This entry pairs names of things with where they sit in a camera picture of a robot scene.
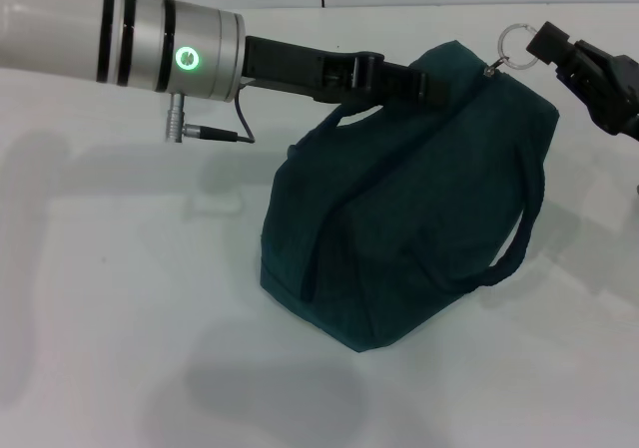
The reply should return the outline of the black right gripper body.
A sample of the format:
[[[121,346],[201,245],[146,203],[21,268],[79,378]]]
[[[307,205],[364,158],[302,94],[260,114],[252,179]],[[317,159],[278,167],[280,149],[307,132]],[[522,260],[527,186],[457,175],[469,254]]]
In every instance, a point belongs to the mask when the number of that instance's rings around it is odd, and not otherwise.
[[[610,55],[580,40],[572,75],[574,93],[587,107],[592,122],[609,135],[638,140],[638,62]]]

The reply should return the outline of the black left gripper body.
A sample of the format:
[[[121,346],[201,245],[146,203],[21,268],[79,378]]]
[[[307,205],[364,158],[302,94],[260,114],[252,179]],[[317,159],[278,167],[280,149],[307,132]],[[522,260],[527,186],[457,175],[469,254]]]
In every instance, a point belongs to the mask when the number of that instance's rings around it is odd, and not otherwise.
[[[249,36],[242,77],[249,86],[325,104],[363,104],[378,95],[384,57],[339,53]]]

